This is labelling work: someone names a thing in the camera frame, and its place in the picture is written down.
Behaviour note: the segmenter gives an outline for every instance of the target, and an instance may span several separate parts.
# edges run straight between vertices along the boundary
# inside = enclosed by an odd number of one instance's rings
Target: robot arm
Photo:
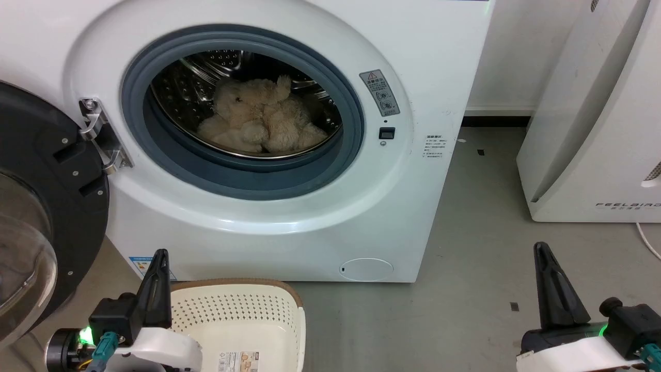
[[[637,367],[661,371],[661,317],[646,304],[623,306],[611,297],[599,310],[608,322],[589,323],[587,313],[550,247],[534,246],[541,328],[526,332],[518,372],[614,371]]]
[[[48,371],[200,372],[200,345],[167,329],[172,324],[169,272],[167,250],[157,250],[136,295],[102,299],[89,317],[89,329],[58,330],[46,348]]]

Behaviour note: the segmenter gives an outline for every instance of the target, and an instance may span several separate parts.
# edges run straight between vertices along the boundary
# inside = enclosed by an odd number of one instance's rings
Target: washing machine door
[[[103,241],[108,180],[79,130],[0,83],[0,348],[74,292]]]

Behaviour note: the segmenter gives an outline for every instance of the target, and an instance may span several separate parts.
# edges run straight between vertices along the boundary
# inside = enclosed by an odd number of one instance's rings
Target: perforated basket
[[[260,279],[191,281],[174,284],[171,298],[172,330],[202,346],[202,372],[303,369],[305,312],[289,285]]]

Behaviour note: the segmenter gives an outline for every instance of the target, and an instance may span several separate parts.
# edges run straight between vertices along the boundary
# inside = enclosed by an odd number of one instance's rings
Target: teddy bear
[[[290,91],[292,80],[282,75],[278,78],[277,86],[282,86],[283,91]],[[312,123],[305,102],[296,95],[267,103],[263,118],[268,139],[262,145],[272,153],[303,150],[327,137],[323,130]]]
[[[264,104],[288,95],[266,79],[245,83],[222,79],[216,85],[214,115],[200,123],[198,135],[235,150],[261,152],[262,142],[268,139],[262,120]]]
[[[291,79],[221,80],[214,95],[214,115],[198,127],[207,140],[244,152],[302,150],[327,137],[312,124],[305,103],[291,95]]]

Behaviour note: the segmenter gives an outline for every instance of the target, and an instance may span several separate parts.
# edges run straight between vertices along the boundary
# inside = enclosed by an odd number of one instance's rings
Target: white appliance
[[[53,117],[94,127],[55,141],[60,165],[77,155],[71,144],[101,127],[102,166],[116,169],[106,234],[138,274],[166,248],[180,281],[413,282],[493,5],[6,1],[0,81],[52,105]],[[214,77],[205,73],[234,73],[255,58],[290,71],[301,90],[318,84],[330,95],[339,120],[327,120],[336,130],[329,141],[296,156],[251,157],[175,127],[180,111],[162,100],[188,115],[190,102],[208,102],[202,86]],[[158,96],[164,89],[176,97]],[[92,181],[78,187],[85,198],[108,196]]]
[[[546,222],[661,222],[661,6],[586,3],[517,157]]]

